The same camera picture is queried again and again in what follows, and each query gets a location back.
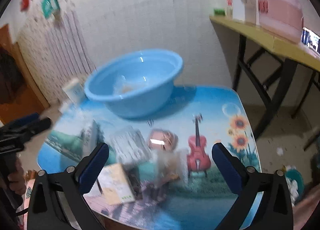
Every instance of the cable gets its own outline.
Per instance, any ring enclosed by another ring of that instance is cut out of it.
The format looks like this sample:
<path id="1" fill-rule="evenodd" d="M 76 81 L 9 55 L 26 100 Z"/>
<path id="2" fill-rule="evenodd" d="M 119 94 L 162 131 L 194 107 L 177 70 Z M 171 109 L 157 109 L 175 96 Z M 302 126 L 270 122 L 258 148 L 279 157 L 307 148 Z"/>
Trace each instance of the cable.
<path id="1" fill-rule="evenodd" d="M 24 210 L 21 210 L 21 211 L 19 211 L 19 212 L 16 213 L 16 217 L 22 216 L 22 215 L 24 215 L 24 214 L 27 213 L 27 212 L 28 212 L 28 208 L 26 208 L 26 209 L 24 209 Z"/>

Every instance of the trash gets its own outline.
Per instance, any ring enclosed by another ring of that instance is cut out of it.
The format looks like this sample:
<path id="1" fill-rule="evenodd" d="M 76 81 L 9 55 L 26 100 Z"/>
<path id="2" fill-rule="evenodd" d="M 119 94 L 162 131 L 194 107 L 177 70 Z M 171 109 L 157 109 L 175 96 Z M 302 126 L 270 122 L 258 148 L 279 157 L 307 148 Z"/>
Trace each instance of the trash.
<path id="1" fill-rule="evenodd" d="M 144 81 L 127 81 L 126 78 L 122 75 L 116 79 L 116 82 L 113 86 L 114 95 L 122 95 L 130 91 L 138 90 L 144 88 L 148 83 Z"/>
<path id="2" fill-rule="evenodd" d="M 95 181 L 89 193 L 83 195 L 84 197 L 101 197 L 102 193 L 98 186 L 98 180 Z"/>
<path id="3" fill-rule="evenodd" d="M 278 147 L 277 148 L 277 154 L 278 154 L 278 156 L 283 156 L 283 149 Z"/>
<path id="4" fill-rule="evenodd" d="M 187 149 L 181 149 L 174 153 L 162 150 L 153 151 L 155 167 L 155 188 L 160 188 L 168 182 L 176 182 L 179 185 L 188 183 Z"/>
<path id="5" fill-rule="evenodd" d="M 299 197 L 299 193 L 298 193 L 298 182 L 296 182 L 295 180 L 290 180 L 289 178 L 285 178 L 285 180 L 287 181 L 287 185 L 289 188 L 289 192 L 290 192 L 290 198 L 291 198 L 291 204 L 292 206 L 294 206 L 294 202 L 297 200 L 297 198 Z"/>
<path id="6" fill-rule="evenodd" d="M 297 167 L 294 166 L 294 165 L 287 165 L 287 166 L 283 165 L 281 170 L 282 170 L 283 172 L 287 172 L 287 171 L 289 171 L 290 169 L 297 169 Z"/>

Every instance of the hand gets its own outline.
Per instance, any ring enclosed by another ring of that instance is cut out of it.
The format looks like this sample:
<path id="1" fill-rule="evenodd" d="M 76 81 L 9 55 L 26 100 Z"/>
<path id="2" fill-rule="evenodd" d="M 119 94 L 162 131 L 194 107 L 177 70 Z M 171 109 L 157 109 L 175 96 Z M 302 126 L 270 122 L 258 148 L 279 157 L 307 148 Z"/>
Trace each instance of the hand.
<path id="1" fill-rule="evenodd" d="M 8 175 L 8 180 L 10 181 L 9 187 L 17 195 L 22 196 L 26 192 L 27 182 L 23 177 L 24 171 L 19 158 L 16 159 L 16 169 L 16 172 Z"/>

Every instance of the yellow tabletop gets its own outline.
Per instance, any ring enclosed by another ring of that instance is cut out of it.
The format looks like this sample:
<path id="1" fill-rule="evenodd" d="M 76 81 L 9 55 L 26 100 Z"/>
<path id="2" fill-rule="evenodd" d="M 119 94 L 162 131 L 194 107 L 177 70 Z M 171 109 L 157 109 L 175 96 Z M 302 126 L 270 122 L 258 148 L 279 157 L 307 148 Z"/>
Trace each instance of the yellow tabletop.
<path id="1" fill-rule="evenodd" d="M 244 22 L 236 22 L 230 18 L 222 16 L 210 16 L 212 23 L 226 26 L 261 45 L 270 53 L 291 58 L 299 63 L 320 71 L 320 58 L 310 55 L 302 45 L 296 45 L 288 40 L 279 38 L 265 29 L 249 25 Z"/>

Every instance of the tile floor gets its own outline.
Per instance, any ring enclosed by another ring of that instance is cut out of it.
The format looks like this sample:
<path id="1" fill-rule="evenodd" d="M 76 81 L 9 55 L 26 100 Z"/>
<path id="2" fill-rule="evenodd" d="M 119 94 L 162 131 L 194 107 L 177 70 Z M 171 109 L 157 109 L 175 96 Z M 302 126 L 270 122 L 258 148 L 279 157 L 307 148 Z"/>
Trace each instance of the tile floor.
<path id="1" fill-rule="evenodd" d="M 255 127 L 264 112 L 263 107 L 245 106 L 250 124 Z M 303 145 L 313 134 L 310 125 L 299 114 L 296 119 L 290 117 L 291 108 L 281 108 L 277 117 L 257 141 L 258 152 L 263 172 L 273 173 L 281 169 L 283 165 L 295 165 L 303 176 L 304 182 L 311 182 L 310 159 L 316 153 L 315 145 L 308 151 L 303 151 Z M 53 106 L 43 112 L 43 116 L 48 116 L 53 122 L 60 117 L 57 106 Z M 39 170 L 37 164 L 38 151 L 49 132 L 44 132 L 26 144 L 25 151 L 20 153 L 20 159 L 25 170 Z M 284 151 L 283 156 L 277 155 L 277 148 Z"/>

